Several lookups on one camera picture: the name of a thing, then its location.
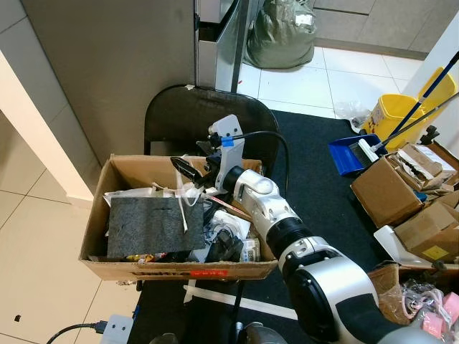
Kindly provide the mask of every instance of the gray felt pad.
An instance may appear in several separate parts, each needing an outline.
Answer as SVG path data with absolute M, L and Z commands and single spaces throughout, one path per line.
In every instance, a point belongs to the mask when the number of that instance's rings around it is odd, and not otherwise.
M 204 248 L 202 202 L 182 200 L 188 230 L 176 198 L 113 198 L 108 223 L 108 258 Z

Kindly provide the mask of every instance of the black wire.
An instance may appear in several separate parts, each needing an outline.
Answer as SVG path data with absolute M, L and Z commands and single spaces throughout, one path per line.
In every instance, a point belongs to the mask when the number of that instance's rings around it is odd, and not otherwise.
M 288 190 L 288 175 L 290 173 L 290 159 L 289 159 L 289 152 L 288 152 L 288 146 L 287 146 L 287 141 L 285 141 L 284 137 L 276 133 L 275 131 L 267 131 L 267 130 L 262 130 L 262 131 L 254 131 L 253 133 L 247 133 L 247 134 L 242 134 L 242 135 L 236 135 L 233 136 L 233 140 L 237 140 L 240 138 L 251 138 L 256 135 L 271 135 L 275 136 L 282 145 L 284 146 L 284 151 L 285 151 L 285 198 L 287 198 L 287 190 Z
M 74 330 L 75 328 L 94 328 L 95 327 L 95 323 L 93 324 L 76 324 L 76 325 L 72 325 L 72 326 L 69 326 L 68 328 L 63 328 L 61 329 L 61 331 L 59 331 L 58 333 L 56 333 L 55 335 L 53 335 L 51 337 L 51 339 L 49 339 L 47 341 L 46 344 L 51 344 L 57 337 L 59 337 L 61 334 L 67 332 L 67 331 L 70 331 L 70 330 Z

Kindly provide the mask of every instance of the green bag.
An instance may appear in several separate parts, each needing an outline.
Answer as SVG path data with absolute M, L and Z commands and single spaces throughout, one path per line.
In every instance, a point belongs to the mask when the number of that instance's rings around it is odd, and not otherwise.
M 245 62 L 259 68 L 291 68 L 313 59 L 315 16 L 307 1 L 266 0 L 247 35 Z

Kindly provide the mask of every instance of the blue tag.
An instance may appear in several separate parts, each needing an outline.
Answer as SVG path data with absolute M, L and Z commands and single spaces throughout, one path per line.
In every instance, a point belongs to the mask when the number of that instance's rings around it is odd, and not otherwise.
M 222 138 L 222 147 L 233 147 L 235 142 L 232 140 L 232 136 Z

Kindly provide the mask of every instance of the yellow mop bucket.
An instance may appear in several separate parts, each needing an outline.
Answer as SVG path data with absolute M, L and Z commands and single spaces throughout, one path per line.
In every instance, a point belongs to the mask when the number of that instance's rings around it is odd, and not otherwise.
M 424 95 L 428 87 L 431 86 L 431 84 L 443 70 L 443 67 L 440 67 L 435 71 L 429 81 L 427 81 L 427 83 L 424 85 L 423 89 L 419 92 L 418 99 Z M 438 86 L 430 93 L 430 95 L 424 100 L 421 106 L 409 118 L 406 125 L 413 123 L 416 119 L 431 111 L 431 109 L 447 100 L 457 91 L 458 87 L 453 78 L 449 74 L 446 74 Z M 371 115 L 369 116 L 369 119 L 364 124 L 363 129 L 365 129 L 368 134 L 378 135 L 381 141 L 385 140 L 403 120 L 406 114 L 413 108 L 418 99 L 408 95 L 382 95 L 378 99 L 378 103 L 374 107 Z M 414 125 L 405 133 L 391 140 L 386 145 L 386 149 L 389 152 L 395 151 L 398 148 L 404 146 L 405 143 L 415 143 L 424 128 L 426 128 L 437 116 L 439 116 L 443 110 L 444 109 L 438 110 L 434 115 L 426 118 L 420 123 Z

